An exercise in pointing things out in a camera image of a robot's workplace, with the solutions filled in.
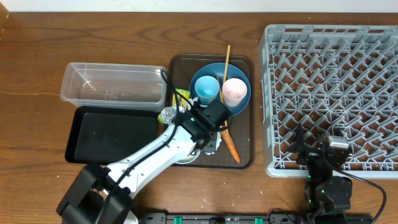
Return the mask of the orange carrot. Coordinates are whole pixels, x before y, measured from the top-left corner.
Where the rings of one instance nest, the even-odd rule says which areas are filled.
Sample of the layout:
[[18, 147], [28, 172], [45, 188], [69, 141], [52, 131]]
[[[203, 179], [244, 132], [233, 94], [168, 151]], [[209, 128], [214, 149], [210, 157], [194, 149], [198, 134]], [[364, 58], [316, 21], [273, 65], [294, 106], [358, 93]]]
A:
[[230, 135], [228, 130], [224, 130], [221, 132], [221, 137], [223, 138], [223, 141], [225, 142], [226, 146], [228, 147], [232, 157], [234, 158], [234, 160], [238, 163], [241, 162], [239, 153], [236, 149], [235, 143], [233, 141], [232, 136]]

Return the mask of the light blue bowl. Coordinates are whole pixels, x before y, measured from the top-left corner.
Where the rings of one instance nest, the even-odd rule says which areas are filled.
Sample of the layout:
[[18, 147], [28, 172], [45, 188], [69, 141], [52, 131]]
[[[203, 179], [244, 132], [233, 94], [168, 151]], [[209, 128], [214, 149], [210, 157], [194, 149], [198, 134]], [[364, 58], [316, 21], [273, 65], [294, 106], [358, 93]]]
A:
[[200, 149], [192, 151], [187, 157], [176, 162], [176, 164], [189, 164], [193, 162], [201, 153]]

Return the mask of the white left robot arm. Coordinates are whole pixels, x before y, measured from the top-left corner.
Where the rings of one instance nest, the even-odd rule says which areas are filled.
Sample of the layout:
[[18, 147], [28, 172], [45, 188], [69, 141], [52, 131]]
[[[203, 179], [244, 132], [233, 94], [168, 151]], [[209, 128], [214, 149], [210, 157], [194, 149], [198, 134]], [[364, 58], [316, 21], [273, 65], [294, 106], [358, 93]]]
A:
[[138, 223], [131, 207], [137, 193], [162, 171], [204, 147], [232, 118], [219, 100], [177, 113], [173, 124], [136, 153], [106, 167], [82, 168], [56, 208], [63, 223]]

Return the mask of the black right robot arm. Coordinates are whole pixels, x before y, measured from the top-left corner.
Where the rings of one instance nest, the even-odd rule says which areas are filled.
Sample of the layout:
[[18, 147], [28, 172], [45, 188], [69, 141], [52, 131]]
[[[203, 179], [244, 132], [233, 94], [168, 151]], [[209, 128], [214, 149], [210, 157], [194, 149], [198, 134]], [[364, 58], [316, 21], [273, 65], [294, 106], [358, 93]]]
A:
[[302, 218], [305, 223], [346, 223], [344, 212], [351, 208], [352, 181], [333, 171], [349, 156], [348, 140], [329, 136], [315, 147], [305, 144], [304, 129], [297, 126], [289, 151], [296, 154], [296, 163], [306, 166], [308, 177], [305, 196], [311, 209]]

